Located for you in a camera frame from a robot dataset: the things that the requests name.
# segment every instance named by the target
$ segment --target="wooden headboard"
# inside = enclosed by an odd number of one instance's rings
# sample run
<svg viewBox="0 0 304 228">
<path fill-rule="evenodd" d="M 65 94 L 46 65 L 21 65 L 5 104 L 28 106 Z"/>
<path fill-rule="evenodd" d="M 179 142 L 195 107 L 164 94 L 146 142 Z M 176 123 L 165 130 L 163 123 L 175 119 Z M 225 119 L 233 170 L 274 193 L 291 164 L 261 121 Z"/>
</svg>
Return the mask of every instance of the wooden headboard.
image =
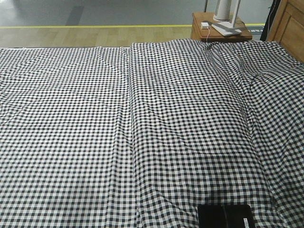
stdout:
<svg viewBox="0 0 304 228">
<path fill-rule="evenodd" d="M 267 37 L 274 40 L 304 62 L 304 0 L 281 0 Z"/>
</svg>

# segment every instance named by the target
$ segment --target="wooden floor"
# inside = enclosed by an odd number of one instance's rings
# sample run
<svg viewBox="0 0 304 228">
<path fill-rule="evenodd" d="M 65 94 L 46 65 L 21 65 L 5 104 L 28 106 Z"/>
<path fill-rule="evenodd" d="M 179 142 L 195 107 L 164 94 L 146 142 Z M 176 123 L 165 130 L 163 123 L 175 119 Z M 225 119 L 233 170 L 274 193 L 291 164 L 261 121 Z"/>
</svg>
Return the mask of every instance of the wooden floor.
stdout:
<svg viewBox="0 0 304 228">
<path fill-rule="evenodd" d="M 191 27 L 0 28 L 1 48 L 126 47 L 133 42 L 190 38 Z"/>
</svg>

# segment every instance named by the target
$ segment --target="white label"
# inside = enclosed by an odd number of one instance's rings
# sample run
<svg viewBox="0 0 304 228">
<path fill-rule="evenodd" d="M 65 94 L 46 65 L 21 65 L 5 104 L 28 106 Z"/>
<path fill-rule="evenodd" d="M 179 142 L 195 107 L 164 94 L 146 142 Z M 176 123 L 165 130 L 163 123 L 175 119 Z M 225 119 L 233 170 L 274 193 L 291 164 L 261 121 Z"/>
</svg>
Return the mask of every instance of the white label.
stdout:
<svg viewBox="0 0 304 228">
<path fill-rule="evenodd" d="M 249 228 L 249 223 L 247 218 L 243 218 L 243 220 L 244 220 L 245 228 Z"/>
</svg>

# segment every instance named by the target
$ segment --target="wrinkled sheet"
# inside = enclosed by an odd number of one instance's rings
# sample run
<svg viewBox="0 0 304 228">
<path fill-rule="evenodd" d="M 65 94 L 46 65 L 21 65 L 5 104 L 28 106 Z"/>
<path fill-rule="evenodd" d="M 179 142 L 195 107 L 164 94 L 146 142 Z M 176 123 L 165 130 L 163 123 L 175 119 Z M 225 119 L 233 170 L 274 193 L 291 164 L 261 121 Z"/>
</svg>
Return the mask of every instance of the wrinkled sheet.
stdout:
<svg viewBox="0 0 304 228">
<path fill-rule="evenodd" d="M 0 50 L 0 225 L 304 223 L 304 67 L 277 43 Z"/>
</svg>

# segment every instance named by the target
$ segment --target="gray floor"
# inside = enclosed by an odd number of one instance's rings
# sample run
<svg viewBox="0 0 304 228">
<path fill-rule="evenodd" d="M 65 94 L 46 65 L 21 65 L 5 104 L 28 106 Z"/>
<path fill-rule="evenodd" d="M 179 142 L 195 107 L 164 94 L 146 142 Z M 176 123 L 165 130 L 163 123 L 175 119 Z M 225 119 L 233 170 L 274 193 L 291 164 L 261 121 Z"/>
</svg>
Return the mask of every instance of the gray floor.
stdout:
<svg viewBox="0 0 304 228">
<path fill-rule="evenodd" d="M 216 3 L 209 0 L 207 11 Z M 239 16 L 265 23 L 271 3 L 242 0 Z M 0 26 L 191 24 L 203 7 L 204 0 L 0 0 Z"/>
</svg>

